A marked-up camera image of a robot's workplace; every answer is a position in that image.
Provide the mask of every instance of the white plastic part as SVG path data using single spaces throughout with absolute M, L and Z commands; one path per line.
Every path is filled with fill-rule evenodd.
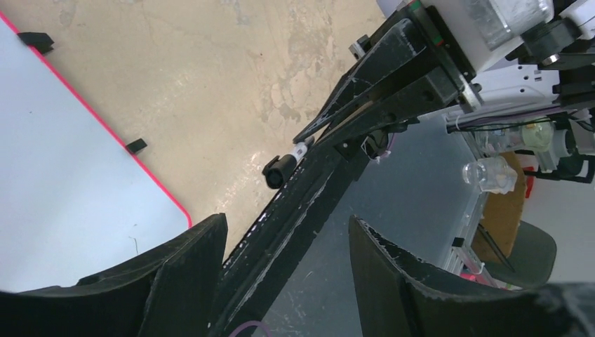
M 450 112 L 447 117 L 449 125 L 454 125 L 457 118 L 462 124 L 470 119 L 487 117 L 487 114 L 493 117 L 546 108 L 558 97 L 551 91 L 552 86 L 560 83 L 557 71 L 539 70 L 537 65 L 518 65 L 516 61 L 499 62 L 498 65 L 504 67 L 482 72 L 473 80 L 482 87 L 479 94 L 484 104 L 480 110 L 460 115 L 460 107 L 454 106 L 431 115 Z
M 551 140 L 551 149 L 558 158 L 570 157 L 568 148 L 566 148 L 567 133 L 568 130 L 555 130 L 554 139 Z
M 291 152 L 289 152 L 289 154 L 291 154 L 295 158 L 295 160 L 297 160 L 299 162 L 306 155 L 306 152 L 308 152 L 308 145 L 306 145 L 306 143 L 302 142 L 302 143 L 296 144 L 293 147 L 293 150 L 291 150 Z
M 467 9 L 462 0 L 421 1 L 426 7 L 436 7 L 440 16 L 447 24 L 450 32 L 459 43 L 459 46 L 477 73 L 487 70 L 523 43 L 520 37 L 515 37 L 491 51 L 486 44 L 484 36 L 480 33 L 479 29 L 477 29 L 476 22 L 473 18 L 467 15 Z M 384 15 L 389 17 L 396 9 L 403 6 L 403 4 L 407 4 L 409 1 L 377 0 L 377 2 Z M 547 15 L 544 21 L 551 20 L 553 17 L 551 0 L 498 0 L 492 2 L 495 6 L 501 7 L 499 9 L 503 20 L 511 20 L 512 23 L 518 27 L 518 29 L 511 29 L 515 34 L 520 34 L 522 30 L 526 28 L 523 27 L 523 21 L 519 20 L 519 18 L 522 18 L 523 15 L 525 18 L 531 16 L 531 13 L 522 11 L 522 8 L 546 7 Z M 504 4 L 507 4 L 508 2 L 514 4 L 505 6 Z
M 590 123 L 591 115 L 588 109 L 577 111 L 573 116 L 580 121 Z M 595 154 L 595 135 L 591 131 L 583 129 L 576 121 L 570 121 L 573 136 L 580 154 Z
M 595 38 L 594 0 L 578 0 L 560 13 L 560 16 L 571 19 L 579 27 L 582 32 L 581 39 Z

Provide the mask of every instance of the wooden board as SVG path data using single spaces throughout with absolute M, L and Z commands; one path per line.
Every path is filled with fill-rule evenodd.
M 496 244 L 506 256 L 510 256 L 516 233 L 523 214 L 527 183 L 523 168 L 513 152 L 501 154 L 519 175 L 514 191 L 507 194 L 489 194 L 483 210 L 481 224 L 491 234 Z M 483 236 L 476 233 L 472 248 L 482 261 L 500 262 Z

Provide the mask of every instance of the white table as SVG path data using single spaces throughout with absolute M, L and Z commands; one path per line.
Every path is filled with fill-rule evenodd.
M 187 212 L 0 13 L 0 290 L 74 285 Z

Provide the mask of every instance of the gray chair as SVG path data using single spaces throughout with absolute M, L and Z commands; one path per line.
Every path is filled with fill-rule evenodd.
M 534 289 L 543 286 L 549 280 L 556 252 L 553 237 L 534 225 L 521 221 L 519 233 L 508 257 L 515 271 L 494 262 L 487 262 L 486 268 L 500 281 L 524 289 Z

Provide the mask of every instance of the clear plastic cup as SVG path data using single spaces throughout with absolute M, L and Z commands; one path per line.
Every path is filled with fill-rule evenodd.
M 463 180 L 482 192 L 506 194 L 514 190 L 518 175 L 506 159 L 498 156 L 484 158 L 463 167 Z

